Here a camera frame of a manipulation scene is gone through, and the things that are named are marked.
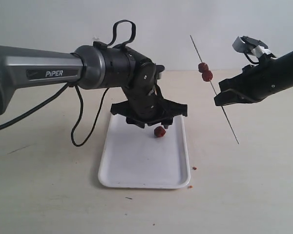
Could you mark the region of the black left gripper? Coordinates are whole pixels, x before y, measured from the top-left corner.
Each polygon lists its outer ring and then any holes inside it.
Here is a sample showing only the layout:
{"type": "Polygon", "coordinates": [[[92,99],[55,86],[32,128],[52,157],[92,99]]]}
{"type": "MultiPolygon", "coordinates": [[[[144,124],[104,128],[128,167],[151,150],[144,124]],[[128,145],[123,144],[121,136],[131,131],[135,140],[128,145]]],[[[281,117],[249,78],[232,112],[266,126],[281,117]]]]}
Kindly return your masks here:
{"type": "Polygon", "coordinates": [[[126,123],[140,128],[161,124],[165,130],[173,124],[177,116],[188,116],[188,106],[168,99],[162,95],[155,84],[149,90],[143,88],[122,88],[127,100],[111,105],[112,115],[121,115],[126,123]]]}

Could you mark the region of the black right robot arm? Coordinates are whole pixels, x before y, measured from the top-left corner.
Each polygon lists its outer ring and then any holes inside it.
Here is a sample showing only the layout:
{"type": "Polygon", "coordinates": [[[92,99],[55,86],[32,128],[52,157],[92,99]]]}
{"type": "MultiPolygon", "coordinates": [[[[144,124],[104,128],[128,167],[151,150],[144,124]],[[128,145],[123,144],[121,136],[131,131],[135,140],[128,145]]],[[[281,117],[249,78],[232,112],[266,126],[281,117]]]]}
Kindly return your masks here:
{"type": "Polygon", "coordinates": [[[293,51],[277,59],[265,58],[258,65],[247,65],[242,73],[218,83],[216,106],[251,104],[293,87],[293,51]]]}

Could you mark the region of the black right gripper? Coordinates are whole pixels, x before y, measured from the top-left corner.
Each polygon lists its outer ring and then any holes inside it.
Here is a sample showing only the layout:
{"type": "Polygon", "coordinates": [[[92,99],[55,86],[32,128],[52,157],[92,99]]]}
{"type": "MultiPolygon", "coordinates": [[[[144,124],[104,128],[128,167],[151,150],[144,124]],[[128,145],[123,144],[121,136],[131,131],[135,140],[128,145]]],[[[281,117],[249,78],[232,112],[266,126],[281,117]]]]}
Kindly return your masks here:
{"type": "Polygon", "coordinates": [[[276,71],[281,57],[271,58],[257,66],[248,65],[242,73],[219,82],[220,93],[214,97],[216,106],[258,103],[283,91],[276,71]]]}

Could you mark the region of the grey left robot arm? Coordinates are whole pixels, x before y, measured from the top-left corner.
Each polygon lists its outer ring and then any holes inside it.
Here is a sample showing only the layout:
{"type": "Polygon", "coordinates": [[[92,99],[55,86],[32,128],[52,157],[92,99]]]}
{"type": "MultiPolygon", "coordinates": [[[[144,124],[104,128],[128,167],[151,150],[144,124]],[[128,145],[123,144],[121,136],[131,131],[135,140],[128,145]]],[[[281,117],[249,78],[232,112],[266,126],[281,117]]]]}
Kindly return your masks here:
{"type": "Polygon", "coordinates": [[[140,128],[168,127],[188,107],[163,97],[157,80],[164,66],[129,48],[83,45],[74,53],[0,46],[0,115],[17,89],[59,83],[85,90],[120,87],[126,101],[111,106],[113,115],[140,128]]]}

